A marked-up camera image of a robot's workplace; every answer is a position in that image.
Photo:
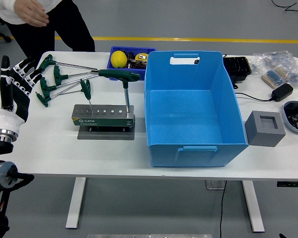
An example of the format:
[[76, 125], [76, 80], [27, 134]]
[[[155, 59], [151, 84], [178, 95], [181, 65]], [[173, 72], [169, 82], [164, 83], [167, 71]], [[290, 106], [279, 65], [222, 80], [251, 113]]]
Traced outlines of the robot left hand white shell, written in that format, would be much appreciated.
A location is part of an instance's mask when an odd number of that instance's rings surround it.
[[18, 133], [28, 119], [30, 94], [42, 78], [42, 69], [32, 73], [29, 70], [37, 65], [33, 57], [28, 57], [15, 66], [10, 66], [8, 56], [3, 56], [0, 69], [0, 129]]

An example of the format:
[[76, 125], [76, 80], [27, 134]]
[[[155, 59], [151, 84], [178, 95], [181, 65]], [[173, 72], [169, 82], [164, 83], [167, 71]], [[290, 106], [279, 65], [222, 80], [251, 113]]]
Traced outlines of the person's right hand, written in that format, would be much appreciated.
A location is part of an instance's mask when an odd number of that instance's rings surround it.
[[21, 20], [31, 26], [45, 27], [49, 23], [44, 7], [36, 0], [16, 0], [13, 9]]

